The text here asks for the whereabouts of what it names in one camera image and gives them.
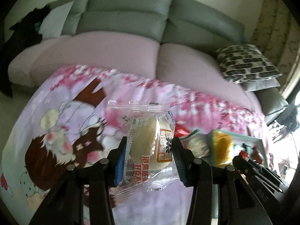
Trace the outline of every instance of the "cartoon girl print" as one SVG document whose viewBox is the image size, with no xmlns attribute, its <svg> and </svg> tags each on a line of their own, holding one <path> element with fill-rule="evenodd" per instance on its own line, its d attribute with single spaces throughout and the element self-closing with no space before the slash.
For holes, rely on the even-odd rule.
<svg viewBox="0 0 300 225">
<path fill-rule="evenodd" d="M 100 83 L 94 79 L 72 101 L 42 117 L 44 134 L 31 141 L 25 154 L 28 177 L 39 189 L 50 189 L 69 164 L 83 168 L 99 160 L 105 123 L 94 111 L 106 97 L 102 88 L 94 92 Z"/>
</svg>

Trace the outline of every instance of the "blue label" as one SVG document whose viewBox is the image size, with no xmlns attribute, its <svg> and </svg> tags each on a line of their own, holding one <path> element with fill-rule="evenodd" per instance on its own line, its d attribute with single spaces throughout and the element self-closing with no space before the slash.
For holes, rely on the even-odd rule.
<svg viewBox="0 0 300 225">
<path fill-rule="evenodd" d="M 170 111 L 168 111 L 168 113 L 169 113 L 169 115 L 170 115 L 170 117 L 171 117 L 171 120 L 172 120 L 174 126 L 175 126 L 176 122 L 175 122 L 175 119 L 174 119 L 172 113 L 171 113 Z"/>
<path fill-rule="evenodd" d="M 119 160 L 116 165 L 116 171 L 115 171 L 115 185 L 119 185 L 123 180 L 123 171 L 124 171 L 124 161 L 125 161 L 125 150 L 126 145 L 124 146 L 124 149 L 119 157 Z"/>
</svg>

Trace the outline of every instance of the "patterned wallpaper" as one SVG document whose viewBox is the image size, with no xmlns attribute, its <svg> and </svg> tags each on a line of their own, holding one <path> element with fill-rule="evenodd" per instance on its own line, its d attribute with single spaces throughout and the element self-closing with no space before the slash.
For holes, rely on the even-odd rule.
<svg viewBox="0 0 300 225">
<path fill-rule="evenodd" d="M 300 27 L 282 0 L 264 0 L 251 43 L 283 74 L 277 78 L 287 98 L 299 80 Z"/>
</svg>

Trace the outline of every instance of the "steamed bun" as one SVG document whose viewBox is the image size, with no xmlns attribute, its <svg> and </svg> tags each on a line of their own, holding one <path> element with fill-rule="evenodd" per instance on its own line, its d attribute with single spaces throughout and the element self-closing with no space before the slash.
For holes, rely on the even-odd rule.
<svg viewBox="0 0 300 225">
<path fill-rule="evenodd" d="M 170 163 L 157 162 L 160 129 L 171 130 L 170 123 L 156 117 L 139 121 L 130 149 L 130 157 L 134 163 L 140 164 L 141 156 L 150 156 L 149 170 L 152 171 L 164 169 Z"/>
</svg>

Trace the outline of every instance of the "pink sofa cover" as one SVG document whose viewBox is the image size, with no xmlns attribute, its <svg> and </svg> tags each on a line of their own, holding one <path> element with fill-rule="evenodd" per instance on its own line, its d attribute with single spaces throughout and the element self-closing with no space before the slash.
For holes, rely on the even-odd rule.
<svg viewBox="0 0 300 225">
<path fill-rule="evenodd" d="M 43 53 L 31 69 L 39 86 L 65 65 L 86 64 L 155 78 L 160 44 L 146 37 L 94 31 L 76 35 Z"/>
<path fill-rule="evenodd" d="M 9 76 L 19 85 L 40 86 L 57 69 L 71 64 L 157 78 L 262 112 L 253 92 L 223 79 L 213 57 L 187 46 L 160 46 L 157 41 L 126 33 L 94 31 L 42 41 L 13 60 Z"/>
<path fill-rule="evenodd" d="M 157 64 L 157 78 L 186 88 L 220 97 L 261 113 L 253 92 L 224 80 L 217 61 L 203 52 L 178 44 L 163 44 Z"/>
</svg>

